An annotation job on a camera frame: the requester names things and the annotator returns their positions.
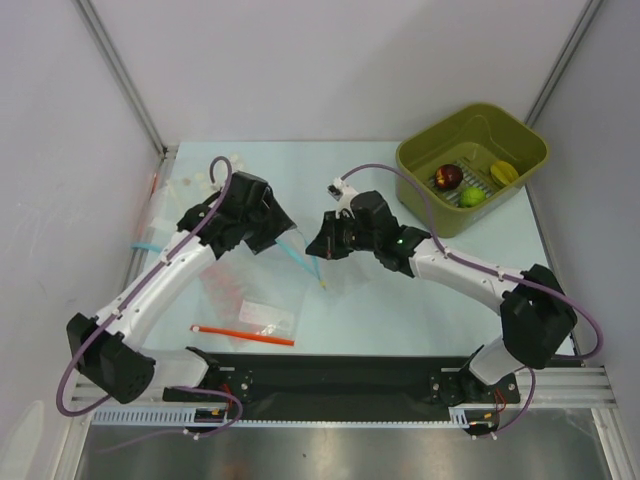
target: white wall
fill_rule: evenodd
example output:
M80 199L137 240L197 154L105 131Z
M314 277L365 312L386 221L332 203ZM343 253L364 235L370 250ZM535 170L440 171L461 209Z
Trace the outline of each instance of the white wall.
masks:
M160 134L400 140L524 118L585 0L94 0Z
M607 368L640 452L640 2L608 2L536 129L551 160L532 192L570 294L601 321ZM582 332L582 346L591 335Z
M66 322L121 285L158 160L72 2L5 0L0 26L0 478L23 478L3 463L18 431L42 480L68 425ZM36 401L39 443L37 423L17 428Z

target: olive green plastic container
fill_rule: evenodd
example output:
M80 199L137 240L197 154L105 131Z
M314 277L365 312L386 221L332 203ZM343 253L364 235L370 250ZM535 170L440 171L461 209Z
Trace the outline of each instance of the olive green plastic container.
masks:
M495 105L476 103L402 142L396 151L396 162L426 192L436 232L448 238L515 195L547 161L548 155L546 142L522 122ZM493 181L489 172L498 160L509 162L520 175L504 188ZM458 165L464 172L462 184L452 192L441 192L434 186L435 172L445 163ZM460 193L469 186L484 190L487 199L475 207L460 208ZM430 226L420 195L400 177L396 181L396 194Z

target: orange pencil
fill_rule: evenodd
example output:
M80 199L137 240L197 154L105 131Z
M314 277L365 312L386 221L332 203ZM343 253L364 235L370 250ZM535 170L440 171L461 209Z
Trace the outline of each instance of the orange pencil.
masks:
M204 332L204 333L218 333L220 335L227 335L229 337L243 338L245 340L255 340L256 342L273 343L275 345L285 345L287 347L293 347L293 340L287 340L286 338L278 337L266 337L264 335L257 335L255 333L236 332L235 330L227 330L226 328L216 327L203 327L202 325L191 325L190 330L192 332Z

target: gray floor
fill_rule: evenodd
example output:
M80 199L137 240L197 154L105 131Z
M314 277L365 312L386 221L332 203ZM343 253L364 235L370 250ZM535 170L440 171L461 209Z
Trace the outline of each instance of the gray floor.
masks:
M234 428L194 442L92 427L76 480L610 478L589 411L533 411L497 441L459 430Z

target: green lime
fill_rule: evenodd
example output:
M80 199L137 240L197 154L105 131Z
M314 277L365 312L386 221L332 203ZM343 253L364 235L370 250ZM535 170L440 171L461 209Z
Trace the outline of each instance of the green lime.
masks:
M462 208L475 207L487 199L487 194L477 187L465 188L460 194L460 206Z

